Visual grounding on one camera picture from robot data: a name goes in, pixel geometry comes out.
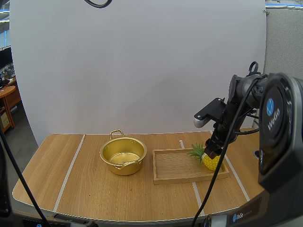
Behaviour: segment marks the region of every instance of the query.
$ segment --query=gray wall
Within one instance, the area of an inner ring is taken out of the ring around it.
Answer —
[[[267,9],[264,72],[303,79],[303,10]]]

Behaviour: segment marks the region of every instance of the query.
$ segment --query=wego logo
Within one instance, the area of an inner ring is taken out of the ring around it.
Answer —
[[[268,129],[269,131],[273,128],[276,120],[278,119],[278,116],[280,115],[280,110],[279,108],[277,108],[277,110],[274,112],[274,116],[270,119],[269,123],[268,123]]]

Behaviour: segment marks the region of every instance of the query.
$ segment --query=white tape line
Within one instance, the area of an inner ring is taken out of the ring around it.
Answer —
[[[183,140],[180,140],[180,145],[181,145],[181,148],[184,149],[184,143],[183,143]]]
[[[247,192],[245,191],[245,188],[244,188],[244,186],[243,186],[243,184],[242,184],[240,178],[238,177],[236,170],[233,168],[232,163],[231,163],[230,160],[228,159],[227,155],[225,155],[225,159],[226,159],[226,161],[227,161],[229,167],[232,169],[232,173],[233,173],[234,176],[236,177],[236,180],[237,180],[237,182],[238,182],[238,184],[239,184],[239,186],[240,186],[240,188],[241,188],[241,190],[242,190],[242,192],[243,192],[243,194],[244,194],[246,200],[249,201],[250,198],[249,198]]]
[[[57,198],[55,207],[53,208],[53,212],[57,212],[57,209],[58,209],[58,206],[59,206],[59,203],[60,203],[60,199],[61,199],[61,197],[62,197],[64,188],[65,188],[65,185],[66,185],[66,182],[67,182],[67,180],[68,180],[68,177],[70,176],[72,166],[74,165],[75,160],[76,160],[76,158],[77,158],[77,156],[78,156],[78,153],[79,153],[80,148],[81,148],[81,146],[82,146],[82,143],[83,143],[83,141],[84,141],[84,137],[85,137],[85,135],[83,135],[82,140],[81,140],[81,142],[80,142],[80,144],[79,144],[79,146],[78,146],[78,149],[77,149],[77,151],[76,151],[76,153],[75,153],[75,155],[74,155],[74,158],[73,158],[72,161],[71,161],[70,167],[68,168],[68,171],[67,171],[67,173],[66,173],[65,179],[64,179],[63,184],[62,184],[62,186],[61,186],[61,189],[60,189],[60,192],[59,192],[59,195],[58,195],[58,198]]]
[[[181,148],[184,149],[184,143],[183,143],[183,140],[180,140],[180,145],[181,145]],[[200,198],[200,195],[199,195],[199,191],[198,191],[198,188],[197,188],[197,184],[195,182],[192,183],[193,184],[193,188],[194,188],[194,192],[195,192],[195,195],[196,195],[196,199],[197,199],[197,202],[198,202],[198,206],[200,207],[202,205],[202,202],[201,202],[201,198]],[[200,213],[201,215],[205,215],[204,213],[204,209],[201,211]]]

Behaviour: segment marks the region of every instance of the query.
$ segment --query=black cable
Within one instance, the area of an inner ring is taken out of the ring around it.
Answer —
[[[256,115],[251,115],[251,114],[248,114],[248,115],[246,115],[246,116],[248,116],[248,117],[252,117],[252,118],[256,118],[256,119],[259,119],[259,117],[258,117],[258,116],[256,116]]]
[[[34,199],[34,196],[33,196],[33,194],[31,193],[31,191],[30,191],[30,189],[29,189],[29,187],[28,187],[28,185],[27,185],[27,183],[26,183],[26,181],[25,181],[25,179],[24,179],[24,177],[23,177],[23,175],[22,175],[22,173],[21,173],[21,171],[20,171],[20,169],[19,169],[19,166],[17,165],[17,162],[16,162],[16,160],[15,160],[13,154],[12,154],[11,151],[10,151],[9,144],[8,144],[8,142],[6,141],[6,138],[5,138],[5,136],[4,136],[4,133],[3,133],[3,131],[2,131],[1,129],[0,129],[0,136],[1,136],[1,138],[2,138],[2,141],[3,141],[3,144],[4,144],[5,150],[6,150],[8,156],[9,156],[9,158],[10,158],[10,161],[12,162],[12,164],[13,164],[13,166],[14,166],[14,168],[15,168],[15,171],[17,172],[17,175],[18,175],[18,177],[19,177],[21,183],[23,184],[23,187],[25,188],[25,191],[27,192],[27,194],[28,194],[30,200],[32,201],[32,203],[33,203],[35,209],[37,210],[38,214],[40,215],[40,217],[41,217],[41,219],[43,220],[43,222],[45,223],[45,225],[46,225],[47,227],[52,227],[52,226],[49,224],[49,222],[47,221],[47,219],[46,219],[46,217],[44,216],[44,214],[42,213],[42,211],[40,210],[40,208],[39,208],[39,206],[38,206],[36,200]]]
[[[249,134],[256,133],[258,131],[259,131],[259,129],[254,129],[254,130],[250,130],[250,131],[235,131],[234,133],[236,135],[249,135]]]
[[[110,3],[112,3],[113,0],[107,0],[104,4],[96,4],[90,0],[85,0],[89,5],[91,5],[92,7],[96,7],[98,9],[101,9],[101,8],[105,8],[107,6],[109,6]]]
[[[194,217],[194,219],[193,219],[193,222],[191,223],[191,227],[194,227],[195,222],[196,222],[196,220],[197,220],[199,214],[201,213],[202,209],[204,208],[204,206],[205,206],[205,204],[206,204],[206,201],[208,200],[208,197],[209,197],[209,195],[210,195],[210,192],[212,191],[212,188],[213,188],[213,186],[214,186],[214,182],[215,182],[216,177],[217,177],[217,175],[218,175],[218,172],[219,172],[219,170],[220,170],[221,164],[222,164],[222,162],[223,162],[223,159],[224,159],[224,156],[225,156],[227,147],[228,147],[228,143],[229,143],[229,141],[230,141],[230,139],[231,139],[231,137],[232,137],[232,134],[234,133],[234,129],[235,129],[236,123],[237,123],[237,121],[238,121],[239,115],[240,115],[241,112],[242,112],[242,109],[243,109],[243,107],[244,107],[244,104],[245,104],[245,102],[246,102],[246,100],[247,100],[247,98],[248,98],[250,92],[252,91],[253,87],[256,85],[256,83],[257,83],[260,79],[262,79],[262,78],[255,78],[255,79],[252,81],[250,87],[248,88],[247,92],[245,93],[245,96],[243,97],[243,99],[242,99],[242,101],[241,101],[241,103],[240,103],[240,105],[239,105],[239,108],[238,108],[238,110],[237,110],[237,113],[235,114],[235,117],[234,117],[234,119],[233,119],[233,121],[232,121],[232,124],[231,124],[231,126],[230,126],[230,128],[229,128],[229,131],[228,131],[228,134],[227,134],[227,137],[226,137],[226,140],[225,140],[225,143],[224,143],[224,146],[223,146],[223,149],[222,149],[222,152],[221,152],[221,155],[220,155],[220,158],[219,158],[217,167],[216,167],[216,169],[215,169],[215,171],[214,171],[214,175],[213,175],[213,177],[212,177],[212,180],[210,181],[210,184],[209,184],[208,190],[207,190],[207,192],[206,192],[206,195],[205,195],[205,197],[204,197],[204,199],[203,199],[203,202],[202,202],[202,204],[201,204],[201,206],[200,206],[198,212],[196,213],[196,215],[195,215],[195,217]]]
[[[252,111],[254,108],[250,108],[248,111],[246,111],[244,114],[242,114],[239,119],[241,119],[242,117],[246,116],[250,111]]]

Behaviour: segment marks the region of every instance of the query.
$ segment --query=wooden desk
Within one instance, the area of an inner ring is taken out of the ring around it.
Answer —
[[[3,102],[3,105],[4,105],[4,109],[1,109],[0,113],[5,111],[6,114],[7,114],[8,119],[9,119],[9,124],[5,128],[2,128],[3,132],[5,132],[7,129],[9,129],[9,127],[12,127],[12,128],[15,127],[15,124],[14,124],[14,121],[13,121],[13,118],[11,116],[10,109],[9,109],[9,106],[8,106],[8,101],[7,101],[7,97],[10,94],[12,94],[15,90],[16,90],[15,86],[8,86],[8,87],[0,89],[0,99],[3,98],[2,102]]]
[[[16,90],[14,90],[11,94],[9,94],[6,97],[7,102],[8,102],[8,107],[9,107],[9,109],[11,109],[16,104],[18,104],[19,102],[21,102],[21,96],[20,96],[20,93],[19,93],[19,88],[18,88],[18,85],[17,85],[17,79],[16,79],[16,77],[14,77],[12,79],[12,81],[9,82],[7,85],[5,85],[4,87],[2,87],[1,90],[5,89],[6,87],[9,87],[9,86],[15,86],[16,87]]]
[[[130,176],[111,173],[100,158],[99,150],[109,140],[108,135],[85,135],[83,143],[82,135],[47,137],[23,172],[39,206],[57,213],[102,220],[193,217],[209,181],[196,183],[197,197],[192,183],[153,185],[152,150],[180,148],[180,140],[189,148],[191,144],[205,142],[210,132],[130,136],[142,140],[148,149],[142,169]],[[258,146],[258,134],[239,136],[227,151],[232,168],[250,199],[262,191],[256,180],[258,160],[252,154]],[[232,169],[227,166],[231,174],[216,180],[204,208],[205,214],[232,209],[247,201]],[[31,204],[20,181],[13,196]]]

